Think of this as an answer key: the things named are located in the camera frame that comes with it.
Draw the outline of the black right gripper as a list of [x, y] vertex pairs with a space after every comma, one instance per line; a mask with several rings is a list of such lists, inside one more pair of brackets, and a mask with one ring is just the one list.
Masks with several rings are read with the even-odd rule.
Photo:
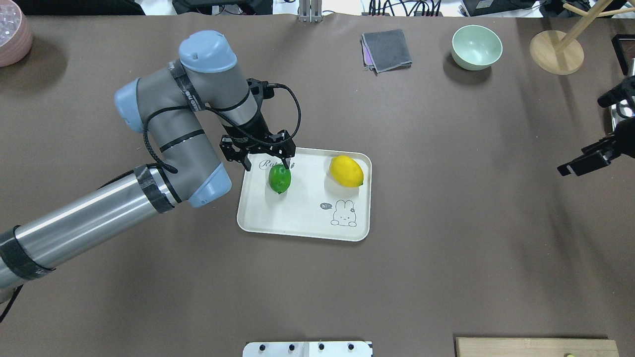
[[[597, 104], [601, 108], [609, 108], [626, 100], [628, 107], [634, 111], [635, 77], [626, 77], [615, 87], [601, 95]], [[581, 155], [574, 160], [560, 165], [557, 170], [561, 176], [583, 176], [589, 172], [608, 167], [612, 160], [622, 154], [635, 157], [634, 117], [624, 118], [618, 122], [613, 131], [614, 138], [603, 138], [595, 144], [581, 149]]]

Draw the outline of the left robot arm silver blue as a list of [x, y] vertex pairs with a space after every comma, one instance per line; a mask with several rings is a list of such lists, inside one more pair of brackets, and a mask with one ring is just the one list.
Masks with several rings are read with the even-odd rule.
[[288, 167], [292, 132], [272, 133], [264, 100], [288, 86], [245, 78], [227, 39], [202, 30], [181, 42], [178, 58], [114, 95], [124, 122], [141, 133], [152, 163], [110, 180], [85, 197], [1, 234], [1, 301], [25, 283], [102, 242], [166, 213], [224, 196], [232, 183], [224, 161], [251, 170], [248, 154], [267, 154]]

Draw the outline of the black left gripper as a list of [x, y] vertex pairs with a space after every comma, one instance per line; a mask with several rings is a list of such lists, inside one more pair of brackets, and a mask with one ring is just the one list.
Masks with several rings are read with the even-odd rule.
[[227, 132], [222, 136], [220, 147], [227, 161], [241, 163], [246, 172], [252, 164], [249, 154], [267, 154], [278, 158], [286, 170], [291, 169], [295, 156], [296, 131], [285, 129], [272, 133], [261, 113], [265, 100], [272, 99], [276, 90], [286, 90], [293, 100], [296, 95], [286, 84], [269, 83], [254, 78], [247, 79], [248, 93], [244, 100], [232, 108], [220, 110], [221, 123]]

